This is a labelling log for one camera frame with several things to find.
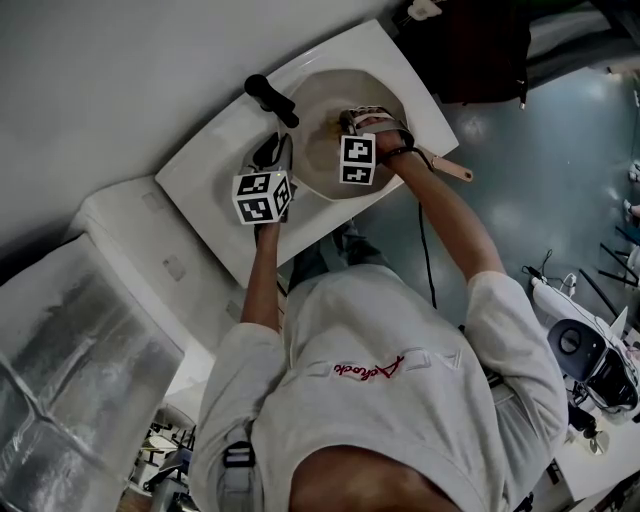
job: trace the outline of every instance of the sleeve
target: sleeve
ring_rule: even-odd
[[[284,373],[284,348],[280,335],[272,329],[242,323],[229,331],[220,344],[200,407],[189,469],[191,494],[202,512],[229,508],[221,504],[223,495],[244,493],[261,502],[261,485],[256,485],[260,483],[257,465],[250,472],[244,470],[243,475],[237,469],[225,468],[222,456],[229,445],[250,441],[252,423]],[[225,479],[239,487],[231,493],[224,492]],[[261,506],[250,508],[260,510]]]
[[[465,336],[480,363],[502,376],[494,388],[511,508],[531,492],[564,442],[567,396],[558,363],[522,287],[497,272],[469,282]]]

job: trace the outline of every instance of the white wall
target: white wall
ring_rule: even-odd
[[[0,260],[156,172],[248,75],[395,3],[0,2]]]

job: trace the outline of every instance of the hand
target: hand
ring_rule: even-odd
[[[371,109],[372,113],[380,112],[378,109]],[[386,119],[375,119],[369,118],[365,119],[360,123],[360,126],[368,126],[371,124],[381,123],[386,121]],[[376,149],[378,158],[386,155],[389,151],[393,151],[397,148],[402,148],[405,146],[400,133],[397,130],[391,130],[388,132],[376,133]]]

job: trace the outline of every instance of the black faucet handle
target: black faucet handle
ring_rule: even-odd
[[[295,128],[300,120],[293,113],[296,104],[276,91],[264,75],[251,75],[244,82],[244,90],[265,112],[273,112],[288,127]]]

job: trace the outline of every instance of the black bag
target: black bag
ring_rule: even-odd
[[[396,44],[432,94],[443,103],[483,103],[527,93],[531,42],[526,6],[514,0],[448,0],[442,14],[424,21],[394,16]]]

